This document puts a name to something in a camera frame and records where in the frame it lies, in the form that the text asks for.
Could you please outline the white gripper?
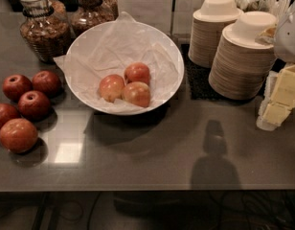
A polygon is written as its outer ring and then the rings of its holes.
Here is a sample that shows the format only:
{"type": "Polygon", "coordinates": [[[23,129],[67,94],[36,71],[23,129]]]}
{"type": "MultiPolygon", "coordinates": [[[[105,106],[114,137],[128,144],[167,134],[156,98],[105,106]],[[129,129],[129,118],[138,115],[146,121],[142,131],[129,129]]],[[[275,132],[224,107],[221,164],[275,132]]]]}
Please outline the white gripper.
{"type": "MultiPolygon", "coordinates": [[[[295,63],[295,0],[279,20],[277,28],[269,27],[255,41],[273,45],[275,56],[295,63]]],[[[259,108],[258,128],[273,131],[280,127],[295,108],[295,64],[287,64],[279,73],[271,71],[266,79],[264,99],[259,108]]]]}

